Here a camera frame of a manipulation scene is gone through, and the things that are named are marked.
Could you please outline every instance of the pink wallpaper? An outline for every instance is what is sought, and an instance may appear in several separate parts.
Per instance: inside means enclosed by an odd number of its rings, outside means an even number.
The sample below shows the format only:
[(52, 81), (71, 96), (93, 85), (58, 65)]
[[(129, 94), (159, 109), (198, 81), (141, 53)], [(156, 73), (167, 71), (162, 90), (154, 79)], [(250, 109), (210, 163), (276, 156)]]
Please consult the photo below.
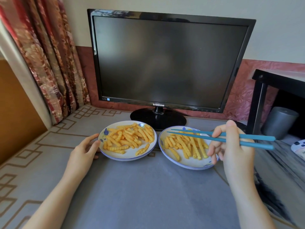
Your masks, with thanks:
[[(118, 109), (123, 111), (134, 111), (139, 108), (144, 108), (144, 106), (140, 105), (99, 101), (95, 79), (92, 48), (82, 46), (77, 46), (76, 48), (87, 82), (91, 104), (93, 106), (100, 108)], [(184, 112), (193, 117), (200, 118), (232, 119), (238, 121), (247, 120), (255, 83), (254, 80), (251, 80), (251, 77), (255, 69), (273, 69), (305, 72), (305, 64), (243, 59), (223, 113), (208, 113), (190, 110), (178, 111)], [(268, 87), (264, 112), (262, 116), (263, 121), (265, 121), (270, 111), (277, 91), (278, 90), (276, 88)]]

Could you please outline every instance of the samsung logo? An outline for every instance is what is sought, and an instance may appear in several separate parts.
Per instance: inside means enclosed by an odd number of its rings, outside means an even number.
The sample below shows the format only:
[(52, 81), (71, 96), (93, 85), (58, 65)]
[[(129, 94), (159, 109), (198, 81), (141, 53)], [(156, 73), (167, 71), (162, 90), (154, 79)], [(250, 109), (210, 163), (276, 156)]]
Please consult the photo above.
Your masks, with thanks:
[(153, 104), (153, 106), (161, 106), (161, 107), (164, 107), (164, 104)]

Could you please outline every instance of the monitor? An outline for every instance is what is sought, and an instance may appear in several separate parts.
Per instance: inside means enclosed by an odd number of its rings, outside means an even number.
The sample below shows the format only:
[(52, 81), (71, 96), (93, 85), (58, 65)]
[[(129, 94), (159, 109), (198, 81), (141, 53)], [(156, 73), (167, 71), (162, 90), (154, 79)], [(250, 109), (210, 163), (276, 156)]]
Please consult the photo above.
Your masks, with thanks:
[(223, 112), (256, 22), (97, 9), (88, 18), (99, 99), (155, 107), (131, 119), (156, 130), (185, 125), (174, 109)]

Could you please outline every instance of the monitor bezel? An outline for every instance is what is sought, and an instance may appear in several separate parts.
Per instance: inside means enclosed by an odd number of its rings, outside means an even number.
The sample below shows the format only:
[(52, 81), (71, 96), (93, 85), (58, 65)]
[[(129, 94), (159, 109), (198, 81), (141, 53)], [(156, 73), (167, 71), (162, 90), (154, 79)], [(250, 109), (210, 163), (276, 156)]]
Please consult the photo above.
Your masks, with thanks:
[[(95, 76), (96, 76), (99, 100), (107, 101), (107, 102), (109, 102), (109, 101), (110, 102), (121, 102), (121, 103), (136, 104), (136, 105), (143, 105), (143, 106), (152, 106), (152, 107), (158, 106), (158, 107), (173, 108), (173, 109), (216, 112), (216, 113), (223, 113), (223, 111), (224, 111), (224, 108), (225, 108), (227, 100), (229, 98), (235, 77), (237, 75), (239, 66), (242, 62), (242, 58), (246, 51), (246, 47), (248, 45), (250, 36), (252, 34), (254, 25), (256, 23), (255, 19), (240, 19), (240, 18), (184, 15), (184, 14), (165, 14), (165, 13), (138, 12), (138, 11), (105, 10), (105, 9), (87, 9), (87, 13), (88, 13), (88, 21), (89, 21), (89, 28), (90, 28), (90, 35), (91, 35), (93, 60), (94, 60), (94, 68), (95, 68)], [(143, 20), (185, 22), (185, 19), (186, 19), (187, 22), (191, 22), (191, 23), (222, 24), (222, 25), (235, 25), (235, 26), (247, 26), (248, 27), (245, 37), (244, 37), (244, 41), (241, 46), (241, 49), (237, 56), (237, 60), (235, 61), (235, 65), (231, 72), (230, 79), (227, 84), (227, 88), (224, 93), (220, 108), (207, 108), (207, 107), (201, 107), (201, 106), (169, 104), (169, 103), (154, 102), (154, 101), (129, 100), (129, 99), (123, 99), (123, 98), (113, 98), (113, 97), (109, 97), (109, 96), (103, 96), (93, 17), (101, 16), (101, 17), (140, 19), (139, 16), (143, 13), (145, 14), (145, 18), (144, 19), (141, 18)]]

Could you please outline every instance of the fingernail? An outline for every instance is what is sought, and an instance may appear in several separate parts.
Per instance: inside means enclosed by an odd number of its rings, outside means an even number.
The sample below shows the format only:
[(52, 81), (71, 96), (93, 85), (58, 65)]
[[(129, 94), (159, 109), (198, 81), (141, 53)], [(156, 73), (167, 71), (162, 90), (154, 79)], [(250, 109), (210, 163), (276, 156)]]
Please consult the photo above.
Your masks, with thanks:
[(228, 120), (226, 123), (227, 126), (236, 126), (235, 122), (232, 120)]

